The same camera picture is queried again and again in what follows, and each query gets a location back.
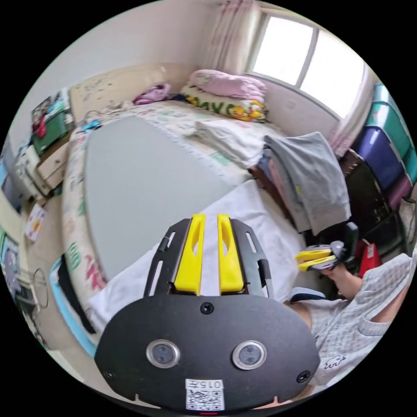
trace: wooden headboard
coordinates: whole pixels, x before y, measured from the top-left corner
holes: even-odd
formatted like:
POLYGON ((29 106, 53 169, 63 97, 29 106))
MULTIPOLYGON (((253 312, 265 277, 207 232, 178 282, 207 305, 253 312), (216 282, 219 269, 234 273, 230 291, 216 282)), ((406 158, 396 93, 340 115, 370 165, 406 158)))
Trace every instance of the wooden headboard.
POLYGON ((80 122, 89 111, 133 100, 158 83, 169 83, 171 93, 179 93, 197 69, 195 65, 180 63, 141 64, 88 78, 69 89, 75 122, 80 122))

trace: folded blanket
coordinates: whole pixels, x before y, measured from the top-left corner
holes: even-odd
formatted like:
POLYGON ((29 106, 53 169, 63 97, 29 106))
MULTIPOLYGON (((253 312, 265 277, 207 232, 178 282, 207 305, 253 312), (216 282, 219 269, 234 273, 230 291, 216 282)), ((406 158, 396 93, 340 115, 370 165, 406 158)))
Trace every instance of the folded blanket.
POLYGON ((265 137, 285 200, 299 232, 314 235, 351 217, 338 160, 319 132, 295 138, 265 137))
POLYGON ((194 134, 245 169, 253 166, 262 154, 263 135, 248 132, 233 121, 195 122, 194 134))
POLYGON ((194 106, 243 122, 264 123, 268 116, 265 105, 256 100, 239 100, 215 96, 188 84, 181 89, 181 94, 194 106))
POLYGON ((213 69, 195 71, 190 77, 189 84, 217 96, 258 100, 260 103, 264 102, 266 93, 266 86, 262 81, 213 69))

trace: curtain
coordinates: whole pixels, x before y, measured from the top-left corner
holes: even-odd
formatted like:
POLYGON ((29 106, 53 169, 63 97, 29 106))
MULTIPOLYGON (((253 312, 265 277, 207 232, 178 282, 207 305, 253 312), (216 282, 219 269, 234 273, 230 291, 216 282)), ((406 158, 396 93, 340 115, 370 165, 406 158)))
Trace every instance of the curtain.
POLYGON ((364 63, 362 82, 352 108, 330 134, 329 143, 338 158, 345 155, 364 127, 371 109, 376 80, 374 72, 364 63))
POLYGON ((261 9, 255 0, 225 0, 213 27, 203 68, 243 74, 260 18, 261 9))

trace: drawer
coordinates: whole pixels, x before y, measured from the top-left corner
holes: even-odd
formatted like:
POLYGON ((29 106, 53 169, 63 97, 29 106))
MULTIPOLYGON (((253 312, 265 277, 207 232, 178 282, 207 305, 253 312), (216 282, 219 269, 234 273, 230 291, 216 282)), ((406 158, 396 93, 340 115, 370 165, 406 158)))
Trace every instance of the drawer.
POLYGON ((66 170, 66 163, 61 165, 56 171, 52 173, 48 178, 45 179, 45 182, 51 187, 51 189, 55 189, 63 180, 65 176, 66 170))
POLYGON ((38 172, 46 182, 48 182, 47 178, 51 177, 55 171, 66 163, 67 153, 68 143, 65 143, 38 166, 38 172))

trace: screw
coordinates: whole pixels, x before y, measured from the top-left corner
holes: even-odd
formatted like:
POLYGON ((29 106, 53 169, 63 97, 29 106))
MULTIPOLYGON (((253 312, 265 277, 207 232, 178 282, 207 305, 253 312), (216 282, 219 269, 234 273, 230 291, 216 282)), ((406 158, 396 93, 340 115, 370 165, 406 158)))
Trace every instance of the screw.
POLYGON ((200 306, 200 311, 203 314, 211 314, 214 311, 214 306, 211 303, 203 303, 200 306))
POLYGON ((310 377, 310 371, 304 371, 301 372, 298 376, 297 376, 297 382, 299 384, 302 384, 303 382, 307 381, 310 377))
POLYGON ((116 378, 116 375, 113 371, 104 371, 103 377, 109 381, 113 381, 116 378))

